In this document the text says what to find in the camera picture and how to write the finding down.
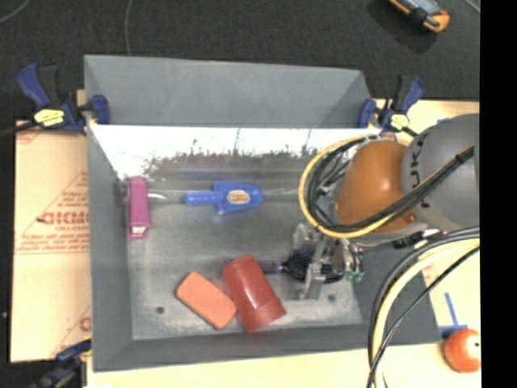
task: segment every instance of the pink object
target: pink object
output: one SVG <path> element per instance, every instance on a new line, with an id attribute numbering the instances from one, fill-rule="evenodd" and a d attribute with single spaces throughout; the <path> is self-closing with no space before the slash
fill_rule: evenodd
<path id="1" fill-rule="evenodd" d="M 216 329 L 228 325 L 235 315 L 235 304 L 212 282 L 191 272 L 176 290 L 176 297 Z"/>
<path id="2" fill-rule="evenodd" d="M 257 331 L 286 314 L 257 260 L 244 255 L 223 267 L 226 282 L 247 332 Z"/>
<path id="3" fill-rule="evenodd" d="M 128 194 L 128 237 L 146 238 L 151 227 L 147 179 L 141 176 L 129 177 Z"/>

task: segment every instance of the cardboard sheet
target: cardboard sheet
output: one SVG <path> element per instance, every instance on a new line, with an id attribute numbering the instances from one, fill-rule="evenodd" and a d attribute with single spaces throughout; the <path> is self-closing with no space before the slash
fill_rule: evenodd
<path id="1" fill-rule="evenodd" d="M 16 137 L 11 361 L 52 359 L 90 337 L 86 139 Z"/>

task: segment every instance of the white cable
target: white cable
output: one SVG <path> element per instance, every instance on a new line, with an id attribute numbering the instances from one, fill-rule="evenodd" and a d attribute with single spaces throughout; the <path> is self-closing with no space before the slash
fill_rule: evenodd
<path id="1" fill-rule="evenodd" d="M 406 287 L 406 285 L 419 274 L 426 266 L 435 262 L 437 259 L 441 259 L 447 255 L 454 255 L 457 253 L 457 257 L 461 257 L 474 249 L 479 247 L 480 239 L 471 238 L 466 240 L 459 240 L 458 242 L 446 243 L 442 246 L 437 246 L 429 249 L 424 253 L 418 262 L 411 265 L 402 275 L 397 279 L 391 286 L 390 290 L 386 293 L 383 302 L 381 303 L 378 314 L 376 316 L 376 325 L 372 334 L 372 358 L 374 358 L 379 352 L 380 346 L 385 332 L 386 322 L 388 320 L 388 314 L 391 307 L 398 297 L 399 293 Z M 385 386 L 384 379 L 382 377 L 382 371 L 380 366 L 377 367 L 377 371 L 374 377 L 374 383 L 376 388 L 383 388 Z"/>
<path id="2" fill-rule="evenodd" d="M 131 12 L 132 2 L 133 0 L 129 0 L 128 6 L 126 7 L 126 15 L 124 17 L 124 39 L 129 56 L 132 56 L 131 46 L 129 45 L 129 13 Z"/>
<path id="3" fill-rule="evenodd" d="M 27 7 L 27 4 L 29 4 L 31 0 L 25 0 L 18 8 L 16 8 L 14 11 L 9 13 L 8 15 L 5 15 L 3 17 L 0 17 L 0 24 L 5 23 L 7 20 L 12 19 L 15 17 L 20 11 L 22 11 L 25 7 Z"/>

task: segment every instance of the orange ball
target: orange ball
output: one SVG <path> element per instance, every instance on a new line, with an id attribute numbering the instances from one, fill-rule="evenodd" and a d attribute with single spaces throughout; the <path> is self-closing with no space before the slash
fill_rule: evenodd
<path id="1" fill-rule="evenodd" d="M 472 373 L 481 369 L 481 333 L 458 329 L 443 342 L 443 355 L 457 372 Z"/>

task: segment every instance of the yellow cable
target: yellow cable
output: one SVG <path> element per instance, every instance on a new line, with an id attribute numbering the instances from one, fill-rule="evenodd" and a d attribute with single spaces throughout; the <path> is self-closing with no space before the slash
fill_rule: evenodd
<path id="1" fill-rule="evenodd" d="M 305 167 L 305 169 L 300 177 L 300 183 L 298 184 L 298 201 L 300 203 L 301 212 L 304 214 L 305 218 L 311 225 L 313 225 L 316 229 L 321 231 L 323 234 L 327 234 L 328 236 L 330 236 L 332 238 L 354 238 L 354 237 L 362 236 L 366 233 L 370 233 L 371 231 L 374 231 L 378 227 L 381 227 L 382 225 L 384 225 L 393 215 L 392 213 L 388 214 L 386 217 L 383 217 L 380 220 L 375 221 L 366 227 L 363 227 L 362 229 L 343 233 L 343 232 L 334 231 L 334 230 L 328 229 L 324 226 L 321 226 L 319 224 L 319 222 L 311 215 L 311 213 L 309 212 L 309 209 L 307 208 L 307 204 L 305 203 L 305 182 L 306 182 L 307 178 L 309 177 L 310 171 L 313 169 L 313 167 L 316 165 L 316 163 L 318 161 L 320 161 L 320 159 L 322 159 L 322 157 L 324 155 L 328 154 L 330 151 L 335 150 L 338 147 L 343 146 L 345 144 L 348 144 L 348 143 L 351 143 L 354 141 L 359 141 L 361 139 L 364 139 L 365 141 L 368 140 L 366 137 L 354 137 L 354 138 L 346 139 L 344 141 L 335 142 L 334 144 L 325 147 L 323 150 L 321 150 L 316 155 L 314 155 L 314 157 L 309 161 L 309 164 L 307 164 L 307 167 Z M 463 154 L 468 148 L 471 148 L 472 146 L 473 146 L 473 144 L 469 145 L 467 148 L 462 150 L 460 152 L 460 154 Z M 447 166 L 450 162 L 454 161 L 455 159 L 456 159 L 456 156 L 453 159 L 451 159 L 449 162 L 447 162 L 444 165 L 444 167 Z M 441 170 L 441 168 L 439 168 L 438 170 L 436 170 L 435 172 L 433 172 L 432 174 L 427 176 L 426 179 L 423 180 L 423 182 L 418 187 L 415 188 L 415 190 L 418 190 L 419 188 L 423 188 L 425 186 L 426 182 L 440 170 Z"/>
<path id="2" fill-rule="evenodd" d="M 388 314 L 391 310 L 393 302 L 398 297 L 399 293 L 410 282 L 410 280 L 413 279 L 413 277 L 415 277 L 417 274 L 419 274 L 426 266 L 429 266 L 437 259 L 455 253 L 457 253 L 457 258 L 459 259 L 463 255 L 467 254 L 469 251 L 473 250 L 476 247 L 479 247 L 479 245 L 479 238 L 470 238 L 465 239 L 463 241 L 446 243 L 442 246 L 433 247 L 429 249 L 426 253 L 424 253 L 417 263 L 413 264 L 404 273 L 402 273 L 400 278 L 392 285 L 392 287 L 386 293 L 383 302 L 381 303 L 380 308 L 378 310 L 376 316 L 376 325 L 374 327 L 374 331 L 372 334 L 371 361 L 373 358 L 375 358 L 375 356 L 379 352 L 380 346 L 382 345 L 383 336 L 385 332 L 385 325 L 388 320 Z M 374 377 L 374 384 L 376 388 L 383 388 L 385 386 L 380 366 L 377 367 L 376 374 Z"/>

